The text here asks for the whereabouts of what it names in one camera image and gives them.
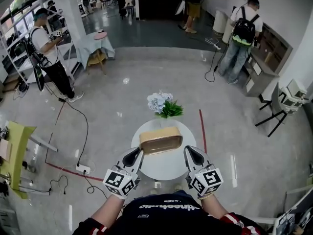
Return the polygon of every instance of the concrete floor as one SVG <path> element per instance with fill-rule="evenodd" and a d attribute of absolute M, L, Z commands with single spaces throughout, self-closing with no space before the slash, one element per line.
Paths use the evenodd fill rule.
<path fill-rule="evenodd" d="M 118 14 L 118 7 L 95 9 L 95 13 L 83 18 L 86 33 L 104 29 L 113 47 L 179 47 L 214 51 L 205 38 L 213 38 L 213 42 L 224 49 L 222 39 L 212 31 L 214 18 L 206 11 L 201 11 L 201 18 L 194 21 L 197 34 L 186 34 L 178 28 L 179 21 L 140 20 L 131 16 L 123 20 Z"/>
<path fill-rule="evenodd" d="M 244 81 L 233 86 L 218 75 L 214 83 L 204 79 L 212 54 L 178 48 L 118 48 L 116 60 L 106 63 L 107 75 L 98 67 L 91 69 L 90 74 L 77 72 L 76 88 L 85 95 L 73 107 L 82 111 L 89 122 L 81 163 L 96 169 L 90 176 L 103 178 L 117 157 L 130 148 L 136 130 L 155 118 L 146 98 L 162 89 L 172 93 L 183 105 L 184 115 L 180 121 L 192 131 L 197 146 L 203 149 L 201 109 L 208 155 L 224 178 L 217 192 L 222 204 L 230 212 L 246 216 L 275 217 L 282 211 L 285 191 L 306 184 L 308 163 L 313 158 L 313 136 L 307 117 L 300 109 L 268 138 L 267 133 L 277 121 L 258 128 L 254 126 L 270 116 L 270 109 L 260 112 L 259 99 L 244 95 L 241 89 Z M 129 79 L 128 84 L 123 83 L 125 78 Z M 47 141 L 51 138 L 51 144 L 59 148 L 58 153 L 48 151 L 47 162 L 75 171 L 76 150 L 82 151 L 86 135 L 83 116 L 46 90 L 39 93 L 36 85 L 29 88 L 24 98 L 13 101 L 12 96 L 13 93 L 5 94 L 0 107 L 0 124 L 8 119 L 37 126 L 35 133 Z M 30 143 L 29 149 L 26 159 L 34 156 Z M 89 184 L 84 178 L 60 173 L 46 165 L 46 152 L 40 148 L 35 155 L 37 173 L 23 170 L 22 175 L 32 178 L 43 190 L 49 189 L 51 179 L 66 175 L 66 195 L 55 183 L 50 196 L 29 194 L 28 200 L 21 200 L 10 191 L 8 199 L 17 212 L 23 235 L 41 235 L 47 231 L 48 234 L 71 234 L 80 221 L 92 215 L 105 201 L 99 190 L 93 195 L 87 193 Z M 232 184 L 231 155 L 236 159 L 236 188 Z M 153 180 L 141 177 L 143 180 L 137 190 L 130 193 L 127 202 L 149 194 L 152 189 Z M 109 194 L 101 182 L 91 180 L 91 183 Z M 171 192 L 177 183 L 182 183 L 188 193 L 196 196 L 194 190 L 187 189 L 183 177 L 162 182 L 159 193 Z M 69 219 L 70 206 L 72 220 Z"/>

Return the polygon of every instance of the round white table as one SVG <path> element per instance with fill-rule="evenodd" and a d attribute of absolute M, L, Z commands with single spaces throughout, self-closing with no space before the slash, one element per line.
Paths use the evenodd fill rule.
<path fill-rule="evenodd" d="M 183 137 L 182 144 L 175 150 L 144 156 L 140 170 L 143 174 L 155 180 L 173 180 L 185 174 L 188 168 L 184 159 L 184 148 L 186 145 L 197 146 L 194 135 L 186 125 L 173 119 L 167 119 L 166 121 L 167 127 L 177 127 L 179 129 Z M 139 135 L 141 133 L 159 129 L 162 129 L 159 119 L 146 122 L 136 131 L 131 147 L 139 146 Z"/>

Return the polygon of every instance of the black t-shirt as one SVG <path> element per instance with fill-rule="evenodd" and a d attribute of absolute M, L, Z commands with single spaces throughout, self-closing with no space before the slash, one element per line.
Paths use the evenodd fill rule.
<path fill-rule="evenodd" d="M 256 223 L 229 213 L 221 220 L 206 213 L 191 197 L 163 194 L 135 199 L 107 229 L 92 218 L 79 224 L 74 235 L 84 234 L 195 234 L 266 235 Z"/>

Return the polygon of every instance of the green leaves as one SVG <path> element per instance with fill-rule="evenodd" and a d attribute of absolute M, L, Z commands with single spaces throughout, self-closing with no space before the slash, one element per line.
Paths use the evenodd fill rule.
<path fill-rule="evenodd" d="M 183 107 L 181 105 L 177 105 L 176 102 L 177 100 L 175 102 L 165 101 L 163 111 L 160 114 L 157 114 L 160 115 L 161 118 L 181 116 Z"/>

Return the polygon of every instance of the red sleeve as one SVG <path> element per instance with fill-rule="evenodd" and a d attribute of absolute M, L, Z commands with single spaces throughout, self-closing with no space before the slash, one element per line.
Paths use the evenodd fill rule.
<path fill-rule="evenodd" d="M 221 221 L 228 224 L 235 224 L 241 227 L 241 235 L 263 235 L 263 229 L 253 221 L 234 213 L 226 214 Z"/>
<path fill-rule="evenodd" d="M 88 218 L 84 222 L 80 222 L 78 228 L 73 235 L 103 235 L 107 228 L 95 221 L 93 218 Z"/>

